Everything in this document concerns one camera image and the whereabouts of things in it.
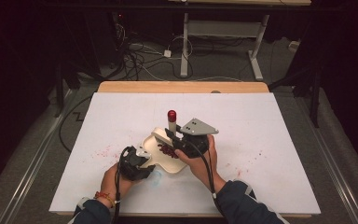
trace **cable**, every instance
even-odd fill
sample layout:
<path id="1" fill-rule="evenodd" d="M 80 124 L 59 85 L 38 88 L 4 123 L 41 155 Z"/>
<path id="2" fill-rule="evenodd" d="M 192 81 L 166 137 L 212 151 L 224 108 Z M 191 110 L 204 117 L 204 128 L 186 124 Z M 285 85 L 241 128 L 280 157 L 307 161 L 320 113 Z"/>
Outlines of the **cable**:
<path id="1" fill-rule="evenodd" d="M 92 95 L 89 96 L 89 97 L 86 97 L 85 99 L 83 99 L 83 100 L 81 100 L 79 103 L 77 103 L 77 104 L 65 115 L 65 117 L 63 118 L 62 123 L 60 124 L 60 129 L 59 129 L 59 132 L 58 132 L 58 136 L 60 137 L 60 142 L 61 142 L 62 146 L 63 146 L 69 153 L 72 152 L 72 149 L 70 149 L 70 148 L 63 142 L 63 139 L 62 139 L 62 126 L 63 126 L 63 124 L 65 123 L 65 121 L 68 119 L 69 115 L 71 115 L 72 112 L 73 112 L 78 106 L 80 106 L 81 104 L 83 104 L 84 102 L 86 102 L 88 99 L 91 99 L 91 98 L 92 98 Z"/>
<path id="2" fill-rule="evenodd" d="M 205 78 L 195 79 L 195 80 L 192 80 L 192 81 L 202 81 L 202 80 L 215 79 L 215 78 L 224 78 L 224 79 L 230 79 L 230 80 L 243 82 L 242 80 L 236 79 L 235 77 L 205 77 Z"/>
<path id="3" fill-rule="evenodd" d="M 151 47 L 148 47 L 148 46 L 146 46 L 146 45 L 144 45 L 144 44 L 142 44 L 142 45 L 140 45 L 140 44 L 130 44 L 129 47 L 130 47 L 131 45 L 142 46 L 140 49 L 137 49 L 136 51 L 140 51 L 140 50 L 143 49 L 143 48 L 147 48 L 147 49 L 152 49 L 152 50 L 153 50 L 153 51 L 151 51 L 151 52 L 141 51 L 142 53 L 152 53 L 152 54 L 154 53 L 154 54 L 162 55 L 162 53 L 158 52 L 158 50 L 153 49 L 153 48 L 151 48 Z"/>
<path id="4" fill-rule="evenodd" d="M 122 40 L 121 40 L 121 44 L 118 46 L 118 49 L 117 50 L 119 50 L 120 48 L 121 48 L 121 46 L 123 46 L 123 44 L 124 44 L 124 39 L 126 38 L 126 30 L 124 29 L 124 27 L 122 26 L 122 25 L 120 25 L 120 24 L 116 24 L 118 27 L 120 27 L 121 28 L 121 30 L 120 30 L 120 34 L 118 35 L 118 38 L 120 38 L 121 37 L 121 34 L 123 34 L 123 38 L 122 38 Z"/>
<path id="5" fill-rule="evenodd" d="M 132 61 L 132 62 L 134 62 L 134 59 L 126 59 L 126 60 L 127 60 L 127 61 Z M 152 64 L 152 65 L 150 65 L 150 66 L 148 66 L 148 67 L 144 67 L 144 66 L 143 66 L 143 63 L 137 63 L 136 65 L 139 66 L 141 69 L 144 69 L 144 70 L 145 70 L 151 77 L 153 77 L 154 79 L 160 80 L 160 81 L 168 81 L 168 80 L 165 80 L 165 79 L 162 79 L 162 78 L 159 78 L 159 77 L 154 76 L 154 75 L 148 70 L 148 68 L 151 68 L 151 67 L 153 67 L 153 66 L 155 66 L 155 65 L 157 65 L 157 64 L 160 64 L 160 63 L 169 63 L 169 64 L 172 66 L 172 73 L 173 73 L 173 75 L 174 75 L 175 77 L 177 77 L 177 78 L 179 78 L 179 79 L 188 79 L 188 78 L 190 78 L 190 77 L 192 76 L 192 74 L 193 74 L 193 67 L 192 67 L 192 65 L 191 65 L 191 63 L 190 63 L 189 61 L 187 61 L 187 62 L 188 62 L 188 64 L 189 64 L 190 70 L 191 70 L 191 75 L 188 76 L 188 77 L 179 77 L 179 76 L 177 76 L 177 75 L 175 74 L 174 66 L 173 66 L 173 64 L 170 63 L 170 62 L 159 62 L 159 63 Z"/>
<path id="6" fill-rule="evenodd" d="M 199 36 L 195 36 L 195 35 L 190 35 L 189 37 L 192 37 L 192 38 L 195 38 L 195 40 L 191 40 L 192 43 L 193 43 L 193 49 L 196 49 L 196 48 L 204 48 L 204 49 L 207 49 L 207 48 L 210 48 L 210 51 L 207 52 L 207 53 L 204 53 L 204 54 L 195 54 L 195 56 L 199 56 L 199 57 L 204 57 L 204 56 L 207 56 L 209 54 L 212 54 L 216 49 L 224 49 L 224 48 L 228 48 L 228 47 L 237 47 L 239 46 L 240 44 L 243 43 L 243 41 L 246 39 L 244 37 L 236 37 L 235 39 L 233 38 L 230 38 L 230 39 L 226 39 L 226 38 L 216 38 L 216 39 L 212 39 L 211 37 L 207 36 L 206 38 L 202 38 L 202 37 L 199 37 Z M 201 40 L 201 41 L 204 41 L 204 42 L 207 42 L 209 43 L 211 46 L 206 46 L 206 45 L 197 45 L 197 44 L 194 44 L 196 40 Z M 224 42 L 226 41 L 232 41 L 234 40 L 233 43 L 231 44 L 226 44 Z"/>
<path id="7" fill-rule="evenodd" d="M 193 52 L 193 45 L 191 44 L 190 40 L 188 40 L 187 38 L 184 38 L 183 36 L 179 35 L 179 36 L 177 36 L 176 38 L 174 38 L 174 39 L 171 41 L 171 43 L 173 43 L 173 41 L 175 41 L 175 40 L 177 40 L 177 39 L 179 39 L 179 38 L 184 39 L 185 41 L 188 42 L 188 44 L 190 44 L 190 53 L 187 55 L 187 57 L 190 56 L 191 53 Z"/>
<path id="8" fill-rule="evenodd" d="M 217 202 L 217 198 L 216 198 L 216 192 L 214 190 L 214 182 L 213 182 L 213 173 L 212 173 L 212 161 L 211 161 L 211 152 L 209 151 L 209 148 L 207 149 L 208 153 L 209 153 L 209 165 L 208 162 L 206 161 L 204 155 L 200 152 L 199 148 L 194 145 L 192 142 L 189 141 L 185 141 L 185 144 L 189 144 L 191 145 L 194 149 L 196 149 L 196 151 L 200 154 L 200 157 L 202 158 L 202 161 L 205 164 L 205 168 L 206 168 L 206 172 L 208 174 L 208 179 L 209 179 L 209 185 L 210 185 L 210 189 L 211 189 L 211 193 L 212 193 L 212 198 L 213 198 L 213 202 L 214 205 L 216 206 L 217 210 L 220 212 L 220 214 L 224 217 L 225 215 L 223 214 L 222 209 L 220 208 L 219 203 Z"/>
<path id="9" fill-rule="evenodd" d="M 117 223 L 118 221 L 118 214 L 120 213 L 120 204 L 121 204 L 121 198 L 120 198 L 120 167 L 121 167 L 121 162 L 123 161 L 123 157 L 124 157 L 124 153 L 126 153 L 128 150 L 127 148 L 124 148 L 123 151 L 121 152 L 120 158 L 118 159 L 118 164 L 117 164 L 117 170 L 116 170 L 116 176 L 115 176 L 115 184 L 116 184 L 116 198 L 115 198 L 115 215 L 113 216 L 112 219 L 112 224 Z"/>

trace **white surface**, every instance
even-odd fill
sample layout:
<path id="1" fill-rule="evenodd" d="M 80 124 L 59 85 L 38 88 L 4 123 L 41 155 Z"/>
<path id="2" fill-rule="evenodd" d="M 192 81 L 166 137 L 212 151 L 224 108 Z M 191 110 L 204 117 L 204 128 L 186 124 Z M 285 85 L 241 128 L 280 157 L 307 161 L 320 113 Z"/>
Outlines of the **white surface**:
<path id="1" fill-rule="evenodd" d="M 50 212 L 73 212 L 100 190 L 103 172 L 127 146 L 155 127 L 198 118 L 219 130 L 215 142 L 223 178 L 243 179 L 260 202 L 282 214 L 319 214 L 309 180 L 272 93 L 95 93 Z M 121 214 L 216 215 L 210 192 L 188 167 L 171 175 L 160 167 L 131 189 Z"/>

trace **red knob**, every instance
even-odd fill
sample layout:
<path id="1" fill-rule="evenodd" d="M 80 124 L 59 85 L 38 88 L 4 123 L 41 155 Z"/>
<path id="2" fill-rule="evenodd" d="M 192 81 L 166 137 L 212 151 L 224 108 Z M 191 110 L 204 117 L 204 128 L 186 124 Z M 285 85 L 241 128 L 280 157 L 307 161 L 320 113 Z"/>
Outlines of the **red knob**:
<path id="1" fill-rule="evenodd" d="M 168 111 L 168 121 L 176 122 L 176 112 L 174 110 Z"/>

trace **red stain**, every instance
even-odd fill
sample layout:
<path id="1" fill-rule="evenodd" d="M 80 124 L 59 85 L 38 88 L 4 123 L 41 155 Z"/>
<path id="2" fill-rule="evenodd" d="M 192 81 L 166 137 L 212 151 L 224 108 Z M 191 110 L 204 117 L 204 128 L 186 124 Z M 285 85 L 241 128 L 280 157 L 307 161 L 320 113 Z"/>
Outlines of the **red stain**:
<path id="1" fill-rule="evenodd" d="M 242 174 L 242 170 L 239 170 L 238 173 L 237 173 L 237 177 L 240 177 Z"/>

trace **person's left hand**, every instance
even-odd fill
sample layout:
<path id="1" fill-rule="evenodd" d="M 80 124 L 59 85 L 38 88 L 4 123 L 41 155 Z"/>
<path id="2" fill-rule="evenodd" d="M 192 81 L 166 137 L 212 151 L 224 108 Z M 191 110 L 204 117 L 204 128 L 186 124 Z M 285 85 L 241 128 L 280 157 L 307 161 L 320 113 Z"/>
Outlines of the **person's left hand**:
<path id="1" fill-rule="evenodd" d="M 109 197 L 113 200 L 113 202 L 116 200 L 116 171 L 117 163 L 110 167 L 109 170 L 104 173 L 100 191 L 101 193 L 108 193 Z M 120 198 L 124 198 L 130 188 L 136 183 L 138 183 L 138 181 L 130 181 L 124 178 L 123 175 L 120 175 Z M 99 197 L 97 200 L 103 203 L 108 208 L 112 207 L 112 203 L 104 197 Z"/>

